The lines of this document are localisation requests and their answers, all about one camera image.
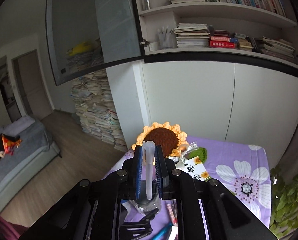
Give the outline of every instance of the gray bedsheet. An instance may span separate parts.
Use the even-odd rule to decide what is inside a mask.
[[[39,121],[34,122],[31,126],[22,131],[19,136],[22,142],[18,148],[14,149],[14,154],[6,154],[5,157],[0,160],[0,182],[10,171],[37,149],[42,148],[42,151],[48,151],[53,142],[51,134]]]

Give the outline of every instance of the bed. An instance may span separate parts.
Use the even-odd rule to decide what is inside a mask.
[[[207,149],[208,157],[204,166],[209,175],[235,192],[236,197],[268,227],[271,214],[271,181],[265,150],[256,145],[219,142],[191,136],[187,137],[187,141],[197,142],[199,147]],[[129,150],[108,174],[121,169],[124,160],[132,157],[133,151]],[[241,184],[246,182],[255,186],[253,194],[248,197],[241,191]],[[125,222],[139,221],[143,217],[134,206],[130,205],[130,209]],[[162,201],[161,211],[151,221],[153,232],[143,239],[152,238],[169,221]]]
[[[0,212],[19,190],[54,157],[60,150],[45,126],[25,116],[5,128],[0,134],[19,135],[22,142],[13,155],[0,160]]]

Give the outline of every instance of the green crocheted leaf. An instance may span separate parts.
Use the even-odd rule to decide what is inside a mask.
[[[189,159],[192,159],[197,156],[199,157],[201,162],[204,163],[207,160],[207,150],[203,147],[199,147],[199,149],[189,153]]]

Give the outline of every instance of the white flower print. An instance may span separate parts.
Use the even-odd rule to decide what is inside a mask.
[[[234,192],[236,197],[261,219],[258,203],[265,208],[271,208],[271,185],[263,184],[269,177],[268,169],[256,168],[251,174],[249,162],[234,161],[233,165],[237,175],[227,165],[218,165],[216,173],[221,179],[228,182],[223,185]]]
[[[248,145],[249,146],[249,148],[250,148],[250,150],[253,150],[253,151],[257,151],[257,150],[260,150],[260,149],[262,149],[262,147],[261,146],[257,146],[257,145]]]

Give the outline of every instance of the brown sunflower center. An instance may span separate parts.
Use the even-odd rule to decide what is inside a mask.
[[[177,135],[164,127],[153,129],[147,134],[144,141],[153,141],[156,145],[161,145],[164,156],[169,156],[172,149],[176,149],[178,146]]]

